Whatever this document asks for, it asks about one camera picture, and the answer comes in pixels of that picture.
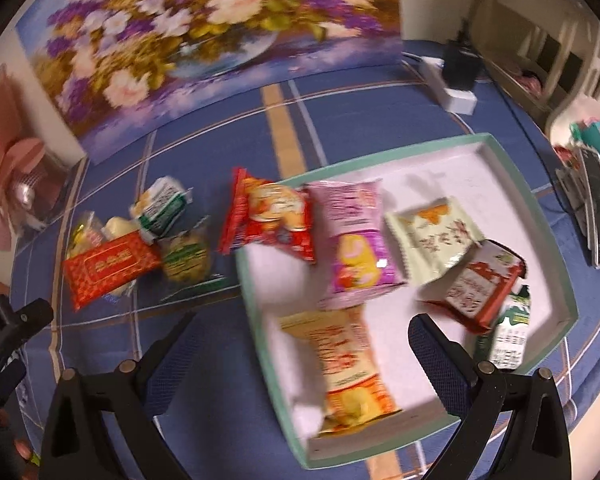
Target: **plaid tablecloth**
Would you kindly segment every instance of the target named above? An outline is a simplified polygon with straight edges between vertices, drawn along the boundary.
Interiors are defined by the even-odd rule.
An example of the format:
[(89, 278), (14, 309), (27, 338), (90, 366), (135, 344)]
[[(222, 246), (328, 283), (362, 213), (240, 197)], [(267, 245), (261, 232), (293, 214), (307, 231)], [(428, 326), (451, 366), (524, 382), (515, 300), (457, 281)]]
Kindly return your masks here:
[[(411, 44), (420, 54), (430, 45)], [(180, 319), (187, 301), (158, 305), (140, 288), (128, 301), (104, 300), (74, 312), (61, 262), (72, 222), (93, 210), (99, 218), (128, 216), (128, 206), (165, 174), (194, 189), (196, 207), (210, 214), (214, 236), (226, 213), (231, 170), (279, 180), (368, 153), (431, 139), (490, 132), (524, 174), (544, 210), (573, 283), (579, 320), (543, 365), (554, 371), (569, 428), (600, 391), (600, 270), (573, 220), (561, 211), (536, 152), (489, 80), (475, 88), (472, 116), (437, 106), (417, 72), (399, 64), (307, 76), (246, 92), (195, 111), (138, 140), (98, 166), (74, 171), (62, 215), (32, 242), (21, 243), (11, 301), (17, 308), (47, 298), (51, 327), (24, 348), (29, 375), (19, 391), (27, 429), (40, 450), (56, 379), (68, 367), (83, 374), (113, 370), (142, 356)], [(550, 169), (558, 164), (531, 119), (515, 108)], [(200, 352), (169, 411), (157, 423), (192, 478), (205, 480), (397, 480), (417, 478), (435, 460), (454, 427), (395, 452), (337, 468), (300, 468), (286, 445), (269, 402), (240, 298), (232, 257), (219, 266), (230, 277), (220, 293), (200, 299)], [(493, 433), (475, 476), (487, 471), (502, 438)], [(120, 435), (114, 432), (114, 443)], [(141, 478), (119, 446), (130, 478)]]

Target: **pink snack package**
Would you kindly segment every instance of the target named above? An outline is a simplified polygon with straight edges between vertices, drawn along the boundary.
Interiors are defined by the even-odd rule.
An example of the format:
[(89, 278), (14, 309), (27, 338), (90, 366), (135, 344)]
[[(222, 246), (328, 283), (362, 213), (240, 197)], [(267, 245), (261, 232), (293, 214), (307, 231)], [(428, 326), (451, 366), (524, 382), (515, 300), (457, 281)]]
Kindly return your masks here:
[(380, 233), (379, 181), (319, 181), (307, 187), (322, 205), (336, 251), (328, 294), (320, 306), (327, 310), (349, 308), (402, 285)]

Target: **light green snack package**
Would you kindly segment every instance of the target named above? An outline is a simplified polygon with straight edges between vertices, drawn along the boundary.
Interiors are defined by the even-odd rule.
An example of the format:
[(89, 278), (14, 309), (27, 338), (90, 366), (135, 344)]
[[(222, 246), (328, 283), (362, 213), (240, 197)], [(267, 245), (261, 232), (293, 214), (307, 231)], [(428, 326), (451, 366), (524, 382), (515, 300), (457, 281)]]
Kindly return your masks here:
[(140, 226), (142, 239), (152, 243), (167, 234), (189, 203), (190, 190), (185, 190), (174, 178), (163, 176), (142, 193), (138, 202), (129, 208), (129, 213)]
[(529, 288), (518, 280), (514, 290), (517, 292), (510, 293), (502, 303), (493, 329), (475, 341), (474, 359), (491, 361), (500, 370), (515, 370), (522, 364), (529, 336)]
[(400, 246), (410, 285), (443, 276), (484, 235), (458, 200), (450, 196), (429, 207), (384, 215)]

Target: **flower painting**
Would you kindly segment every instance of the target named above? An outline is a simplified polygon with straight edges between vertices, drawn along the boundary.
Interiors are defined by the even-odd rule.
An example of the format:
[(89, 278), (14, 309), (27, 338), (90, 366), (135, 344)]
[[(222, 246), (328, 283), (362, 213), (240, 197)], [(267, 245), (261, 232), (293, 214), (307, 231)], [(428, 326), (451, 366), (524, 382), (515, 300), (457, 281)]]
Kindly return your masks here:
[(400, 49), (398, 0), (36, 0), (17, 30), (96, 163), (229, 95)]

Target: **remote control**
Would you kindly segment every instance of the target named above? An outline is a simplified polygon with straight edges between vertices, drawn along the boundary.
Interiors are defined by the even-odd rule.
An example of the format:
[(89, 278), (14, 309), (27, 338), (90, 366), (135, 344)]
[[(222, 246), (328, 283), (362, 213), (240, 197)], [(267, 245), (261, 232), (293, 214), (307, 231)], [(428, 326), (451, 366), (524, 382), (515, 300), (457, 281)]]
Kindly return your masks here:
[(587, 237), (587, 243), (589, 241), (589, 233), (587, 232), (587, 214), (585, 211), (584, 202), (584, 186), (580, 184), (580, 177), (576, 170), (573, 168), (561, 168), (555, 170), (555, 174), (558, 177), (558, 182), (562, 186), (571, 207), (573, 208), (578, 227), (582, 234)]
[(590, 208), (587, 208), (587, 223), (594, 239), (590, 240), (592, 262), (600, 267), (600, 154), (587, 146), (578, 147), (578, 159), (584, 177)]

